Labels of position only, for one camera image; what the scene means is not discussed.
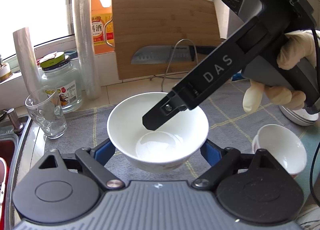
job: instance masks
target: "clear glass cup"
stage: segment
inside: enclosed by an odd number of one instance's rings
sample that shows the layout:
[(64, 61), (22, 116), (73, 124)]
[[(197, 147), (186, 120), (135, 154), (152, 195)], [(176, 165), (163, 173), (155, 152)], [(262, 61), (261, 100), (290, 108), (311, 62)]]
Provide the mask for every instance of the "clear glass cup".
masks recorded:
[(67, 122), (56, 88), (44, 86), (34, 91), (27, 97), (25, 105), (30, 117), (40, 126), (48, 138), (56, 139), (63, 135), (67, 128)]

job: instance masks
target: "bamboo cutting board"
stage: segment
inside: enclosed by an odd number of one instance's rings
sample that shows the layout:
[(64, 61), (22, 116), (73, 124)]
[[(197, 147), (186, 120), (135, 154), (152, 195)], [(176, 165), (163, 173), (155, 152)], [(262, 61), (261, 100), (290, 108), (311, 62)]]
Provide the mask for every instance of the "bamboo cutting board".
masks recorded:
[[(130, 63), (144, 46), (175, 45), (180, 39), (191, 39), (197, 46), (218, 46), (221, 42), (211, 1), (112, 0), (112, 12), (119, 79), (165, 72), (167, 63)], [(169, 73), (189, 71), (195, 65), (192, 61), (172, 63)]]

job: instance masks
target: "gloved finger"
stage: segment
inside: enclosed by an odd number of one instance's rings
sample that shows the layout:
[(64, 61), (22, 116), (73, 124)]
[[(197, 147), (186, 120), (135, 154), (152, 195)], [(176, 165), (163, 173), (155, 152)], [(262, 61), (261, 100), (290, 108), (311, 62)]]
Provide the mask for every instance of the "gloved finger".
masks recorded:
[(289, 41), (282, 46), (277, 57), (278, 66), (289, 70), (303, 57), (306, 57), (313, 67), (316, 67), (316, 49), (312, 33), (300, 31), (288, 33)]
[(292, 94), (288, 88), (282, 86), (268, 87), (264, 89), (271, 103), (277, 105), (288, 104), (291, 101)]
[(244, 93), (242, 101), (242, 107), (246, 113), (253, 113), (258, 109), (264, 92), (264, 84), (253, 80), (250, 80), (250, 84), (251, 86)]
[(292, 99), (288, 104), (283, 106), (290, 110), (298, 110), (304, 106), (306, 100), (306, 94), (302, 91), (292, 91)]

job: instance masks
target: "knife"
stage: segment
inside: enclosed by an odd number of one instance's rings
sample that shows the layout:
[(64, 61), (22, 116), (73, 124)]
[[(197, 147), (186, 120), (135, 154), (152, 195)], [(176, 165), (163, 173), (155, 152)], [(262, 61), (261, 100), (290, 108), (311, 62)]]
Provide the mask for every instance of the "knife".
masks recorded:
[[(208, 55), (215, 46), (196, 46), (198, 54)], [(159, 64), (169, 63), (174, 46), (145, 46), (139, 49), (131, 59), (131, 64)], [(193, 46), (176, 47), (172, 62), (194, 61), (195, 50)]]

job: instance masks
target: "barcode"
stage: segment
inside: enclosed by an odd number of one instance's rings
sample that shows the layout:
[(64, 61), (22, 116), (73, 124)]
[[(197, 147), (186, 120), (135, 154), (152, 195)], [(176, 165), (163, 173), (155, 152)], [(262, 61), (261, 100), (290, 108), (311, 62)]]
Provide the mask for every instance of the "barcode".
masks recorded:
[(71, 104), (73, 101), (75, 101), (77, 99), (77, 96), (74, 96), (73, 98), (69, 99), (69, 103)]

